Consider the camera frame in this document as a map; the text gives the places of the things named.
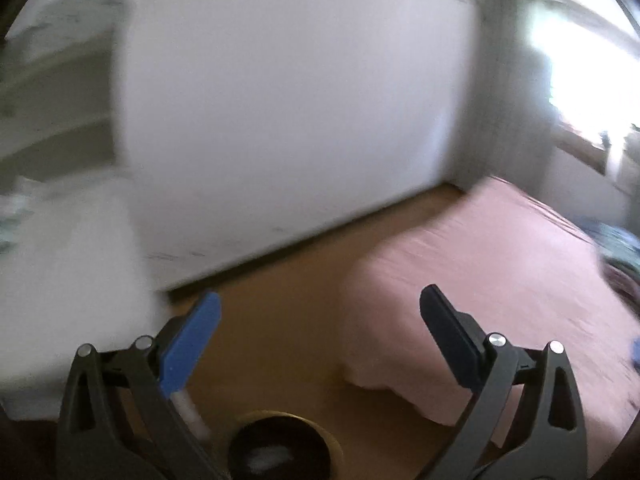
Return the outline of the white desk hutch shelf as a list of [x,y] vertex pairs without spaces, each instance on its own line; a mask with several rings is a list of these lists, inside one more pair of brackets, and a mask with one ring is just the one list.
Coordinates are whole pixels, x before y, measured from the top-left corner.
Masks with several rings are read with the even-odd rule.
[[1,50],[1,188],[117,166],[113,58],[126,0],[54,0]]

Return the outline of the pink bed sheet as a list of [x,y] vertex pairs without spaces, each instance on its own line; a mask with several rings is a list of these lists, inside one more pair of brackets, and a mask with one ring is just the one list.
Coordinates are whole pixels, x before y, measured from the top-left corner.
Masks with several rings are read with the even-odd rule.
[[487,333],[529,349],[563,344],[585,412],[588,468],[598,470],[638,413],[639,319],[603,278],[593,241],[511,183],[487,178],[357,263],[342,301],[347,379],[390,389],[451,426],[471,395],[422,321],[420,293],[431,284]]

